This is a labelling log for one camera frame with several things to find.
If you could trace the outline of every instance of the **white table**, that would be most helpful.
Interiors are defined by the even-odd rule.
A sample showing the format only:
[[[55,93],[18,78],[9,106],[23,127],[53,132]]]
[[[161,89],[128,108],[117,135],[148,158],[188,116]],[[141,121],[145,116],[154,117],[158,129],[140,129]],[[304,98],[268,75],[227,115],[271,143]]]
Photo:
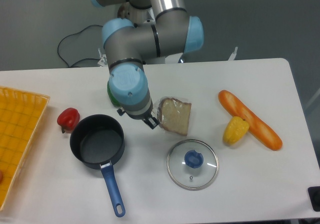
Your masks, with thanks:
[[[178,187],[166,168],[171,147],[184,137],[151,130],[120,117],[107,96],[108,69],[74,68],[0,72],[0,85],[51,97],[33,148],[0,213],[11,224],[191,224],[320,217],[307,188],[320,185],[320,170],[290,66],[284,59],[145,66],[154,101],[163,96],[192,102],[189,134],[208,143],[220,170],[201,191]],[[251,134],[234,148],[222,142],[231,116],[218,92],[229,90],[282,138],[267,149]],[[115,176],[126,215],[114,215],[106,184],[71,153],[58,115],[68,107],[81,117],[107,114],[125,133],[125,151]]]

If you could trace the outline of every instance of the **black saucepan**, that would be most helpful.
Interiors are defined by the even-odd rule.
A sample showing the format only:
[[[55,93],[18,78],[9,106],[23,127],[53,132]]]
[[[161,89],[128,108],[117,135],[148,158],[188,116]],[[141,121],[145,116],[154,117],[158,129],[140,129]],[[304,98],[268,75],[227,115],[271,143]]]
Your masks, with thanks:
[[[124,132],[118,121],[103,114],[84,118],[71,134],[70,147],[86,166],[101,170],[114,213],[123,217],[126,210],[113,168],[125,150]]]

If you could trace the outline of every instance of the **slice of bread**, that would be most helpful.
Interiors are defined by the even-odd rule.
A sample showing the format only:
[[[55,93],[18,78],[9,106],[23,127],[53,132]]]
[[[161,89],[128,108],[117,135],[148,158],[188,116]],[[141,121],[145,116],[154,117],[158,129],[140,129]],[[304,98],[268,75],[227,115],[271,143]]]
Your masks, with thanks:
[[[184,103],[175,98],[165,98],[159,105],[158,119],[163,129],[186,136],[190,112],[191,103]]]

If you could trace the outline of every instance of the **lid rim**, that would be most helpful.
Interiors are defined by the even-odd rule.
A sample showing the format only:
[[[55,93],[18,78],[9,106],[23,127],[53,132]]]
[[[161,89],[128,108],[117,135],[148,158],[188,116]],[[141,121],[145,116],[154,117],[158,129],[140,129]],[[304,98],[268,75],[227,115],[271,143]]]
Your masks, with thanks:
[[[212,152],[212,154],[214,155],[214,158],[215,158],[215,160],[216,160],[216,169],[215,169],[215,173],[214,173],[213,177],[212,177],[206,184],[204,184],[204,185],[202,185],[202,186],[199,186],[199,187],[189,187],[189,186],[186,186],[186,185],[180,183],[176,178],[174,178],[174,176],[173,176],[172,173],[171,173],[170,167],[169,167],[169,160],[170,160],[171,154],[172,154],[172,152],[174,151],[174,149],[175,149],[177,146],[179,146],[179,145],[181,145],[181,144],[184,144],[184,143],[188,143],[188,142],[196,142],[196,143],[200,143],[200,144],[206,146],[206,147]],[[176,143],[176,144],[172,147],[172,149],[170,150],[170,152],[169,152],[169,154],[168,154],[168,156],[167,156],[167,159],[166,159],[166,168],[167,168],[167,171],[168,171],[168,173],[169,173],[170,178],[171,178],[171,179],[174,181],[174,183],[177,184],[179,187],[181,187],[181,188],[183,188],[183,189],[186,189],[186,190],[189,190],[189,191],[200,191],[200,190],[203,190],[203,189],[207,188],[208,186],[210,186],[210,185],[214,182],[214,180],[216,179],[217,174],[218,174],[218,170],[219,170],[219,160],[218,160],[218,157],[217,157],[215,151],[214,151],[214,150],[212,149],[212,147],[210,147],[207,143],[205,143],[205,142],[203,142],[203,141],[200,141],[200,140],[197,140],[197,139],[186,139],[186,140],[182,140],[182,141]]]

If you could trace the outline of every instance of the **robotic arm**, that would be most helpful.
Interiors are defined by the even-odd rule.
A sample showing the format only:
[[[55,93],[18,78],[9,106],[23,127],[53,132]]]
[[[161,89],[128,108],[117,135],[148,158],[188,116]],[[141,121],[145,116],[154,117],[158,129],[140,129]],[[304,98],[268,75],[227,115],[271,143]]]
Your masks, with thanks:
[[[91,0],[95,6],[123,3],[120,16],[102,28],[112,95],[131,118],[152,129],[153,102],[143,64],[146,60],[198,50],[204,31],[198,17],[188,15],[183,0]]]

